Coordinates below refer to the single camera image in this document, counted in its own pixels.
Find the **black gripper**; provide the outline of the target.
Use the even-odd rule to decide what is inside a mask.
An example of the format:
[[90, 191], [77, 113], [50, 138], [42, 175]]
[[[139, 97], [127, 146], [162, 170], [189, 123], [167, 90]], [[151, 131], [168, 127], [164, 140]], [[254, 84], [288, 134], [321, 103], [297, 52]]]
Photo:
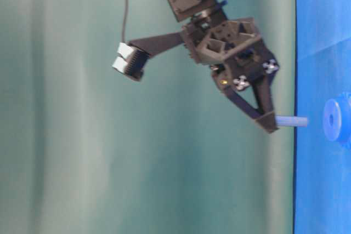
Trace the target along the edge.
[[[224, 96], [267, 133], [276, 131], [269, 80], [274, 78], [279, 64], [253, 18], [225, 20], [216, 26], [193, 20], [183, 26], [181, 37], [196, 63], [215, 68], [211, 76]], [[223, 77], [217, 73], [220, 69], [224, 70]], [[236, 92], [251, 85], [257, 109]]]

